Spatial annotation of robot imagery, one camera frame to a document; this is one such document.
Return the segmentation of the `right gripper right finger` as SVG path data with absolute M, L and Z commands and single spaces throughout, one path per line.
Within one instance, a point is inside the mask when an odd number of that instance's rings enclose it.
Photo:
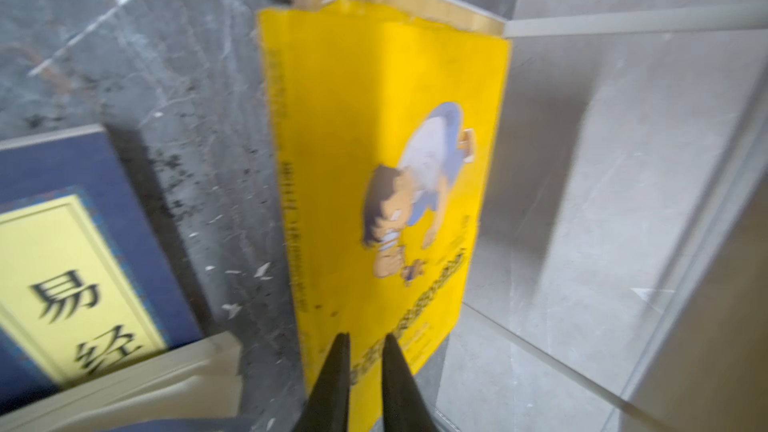
M 392 333 L 384 340 L 381 386 L 386 432 L 439 431 Z

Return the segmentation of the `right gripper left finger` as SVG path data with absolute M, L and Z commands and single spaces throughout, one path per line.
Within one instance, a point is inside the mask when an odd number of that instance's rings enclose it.
M 339 333 L 293 432 L 348 430 L 350 367 L 350 335 Z

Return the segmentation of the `yellow cartoon book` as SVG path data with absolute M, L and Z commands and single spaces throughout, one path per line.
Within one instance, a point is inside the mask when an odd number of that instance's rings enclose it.
M 458 321 L 512 44 L 358 0 L 256 21 L 305 382 L 348 334 L 369 431 L 386 336 L 418 371 Z

